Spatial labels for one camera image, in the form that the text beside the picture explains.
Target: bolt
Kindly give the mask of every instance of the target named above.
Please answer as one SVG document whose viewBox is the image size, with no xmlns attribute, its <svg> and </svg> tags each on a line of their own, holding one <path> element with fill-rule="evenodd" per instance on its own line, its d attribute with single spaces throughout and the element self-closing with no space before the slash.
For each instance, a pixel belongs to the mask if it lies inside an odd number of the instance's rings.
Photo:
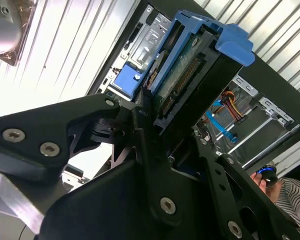
<svg viewBox="0 0 300 240">
<path fill-rule="evenodd" d="M 228 163 L 230 163 L 230 164 L 234 164 L 234 163 L 235 163 L 230 157 L 227 157 L 226 160 L 227 160 Z"/>
<path fill-rule="evenodd" d="M 6 54 L 6 55 L 4 55 L 4 58 L 10 60 L 11 59 L 11 55 L 10 54 Z"/>
<path fill-rule="evenodd" d="M 25 133 L 16 128 L 9 128 L 2 133 L 2 137 L 4 140 L 11 143 L 19 143 L 26 138 Z"/>
<path fill-rule="evenodd" d="M 3 6 L 3 7 L 1 8 L 1 12 L 2 12 L 2 14 L 4 14 L 4 15 L 8 15 L 8 14 L 9 14 L 9 9 L 6 8 L 5 6 Z"/>
<path fill-rule="evenodd" d="M 238 224 L 236 224 L 234 221 L 228 222 L 228 228 L 229 228 L 230 232 L 236 236 L 237 239 L 242 238 L 242 231 L 241 231 L 240 227 L 238 226 Z"/>
<path fill-rule="evenodd" d="M 40 146 L 40 153 L 46 157 L 55 157 L 60 153 L 60 147 L 53 142 L 45 142 Z"/>
<path fill-rule="evenodd" d="M 290 238 L 287 235 L 283 234 L 282 235 L 282 240 L 290 240 Z"/>
<path fill-rule="evenodd" d="M 110 101 L 110 100 L 105 100 L 105 103 L 110 105 L 110 106 L 114 106 L 114 102 L 113 101 Z"/>
<path fill-rule="evenodd" d="M 197 43 L 198 43 L 198 38 L 196 38 L 195 40 L 193 40 L 193 42 L 192 42 L 192 47 L 194 47 L 195 45 L 197 45 Z"/>
<path fill-rule="evenodd" d="M 201 143 L 202 143 L 203 145 L 207 145 L 207 141 L 206 141 L 205 139 L 200 138 L 200 141 L 201 141 Z"/>
<path fill-rule="evenodd" d="M 172 201 L 168 197 L 161 198 L 160 206 L 166 214 L 172 215 L 176 212 L 176 205 L 175 205 L 174 201 Z"/>
</svg>

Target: robotic arm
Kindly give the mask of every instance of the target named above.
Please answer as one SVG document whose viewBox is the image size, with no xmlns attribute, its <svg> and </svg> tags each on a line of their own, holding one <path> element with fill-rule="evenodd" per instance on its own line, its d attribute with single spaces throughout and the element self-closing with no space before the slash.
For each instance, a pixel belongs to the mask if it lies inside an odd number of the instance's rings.
<svg viewBox="0 0 300 240">
<path fill-rule="evenodd" d="M 300 239 L 236 160 L 199 137 L 174 154 L 196 174 L 173 169 L 148 90 L 140 99 L 96 94 L 0 117 L 0 200 L 40 240 Z M 66 193 L 69 158 L 101 142 L 114 145 L 111 169 Z"/>
</svg>

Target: black metal bracket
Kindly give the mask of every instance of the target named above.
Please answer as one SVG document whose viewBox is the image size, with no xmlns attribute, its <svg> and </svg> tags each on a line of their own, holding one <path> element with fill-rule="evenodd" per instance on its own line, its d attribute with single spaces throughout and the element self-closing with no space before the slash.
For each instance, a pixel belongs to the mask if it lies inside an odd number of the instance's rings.
<svg viewBox="0 0 300 240">
<path fill-rule="evenodd" d="M 87 127 L 119 110 L 96 94 L 0 117 L 0 172 L 55 183 L 71 157 L 100 145 L 85 139 Z"/>
<path fill-rule="evenodd" d="M 300 239 L 294 226 L 230 155 L 223 154 L 216 162 L 227 173 L 236 209 L 245 228 L 251 234 L 257 234 L 261 240 L 281 240 L 283 236 L 287 236 L 288 239 Z"/>
</svg>

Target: corrugated metal wall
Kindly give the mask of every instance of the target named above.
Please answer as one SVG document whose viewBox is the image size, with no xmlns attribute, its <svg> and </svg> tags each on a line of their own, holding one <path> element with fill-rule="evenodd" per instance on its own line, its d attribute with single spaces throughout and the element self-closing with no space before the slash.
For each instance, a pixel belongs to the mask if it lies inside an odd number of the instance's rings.
<svg viewBox="0 0 300 240">
<path fill-rule="evenodd" d="M 196 0 L 249 33 L 253 51 L 300 91 L 300 0 Z"/>
</svg>

